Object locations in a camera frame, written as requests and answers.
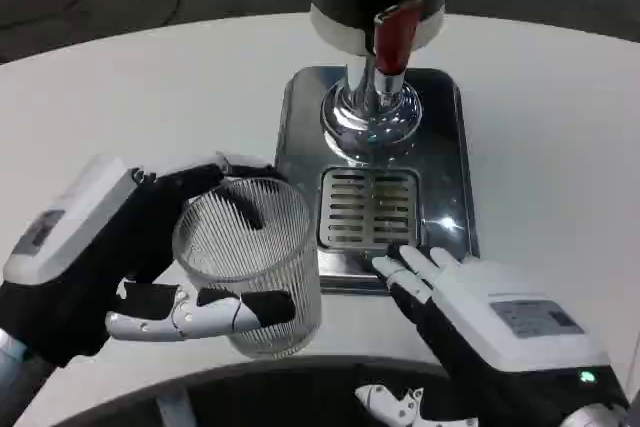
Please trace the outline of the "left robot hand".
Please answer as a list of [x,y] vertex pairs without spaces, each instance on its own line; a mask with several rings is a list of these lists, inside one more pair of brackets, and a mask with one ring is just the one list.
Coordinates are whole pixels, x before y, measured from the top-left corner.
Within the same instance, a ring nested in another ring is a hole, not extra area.
[[161,285],[187,203],[222,184],[230,165],[200,163],[163,175],[93,157],[28,227],[2,271],[1,328],[63,367],[110,339],[176,342],[284,324],[284,290],[234,293]]

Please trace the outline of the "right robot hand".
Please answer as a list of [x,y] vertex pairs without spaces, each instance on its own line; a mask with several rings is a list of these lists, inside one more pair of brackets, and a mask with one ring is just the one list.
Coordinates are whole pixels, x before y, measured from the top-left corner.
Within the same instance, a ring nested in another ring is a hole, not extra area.
[[377,277],[438,359],[461,404],[436,416],[425,388],[356,398],[388,426],[628,426],[632,407],[603,346],[519,268],[393,246]]

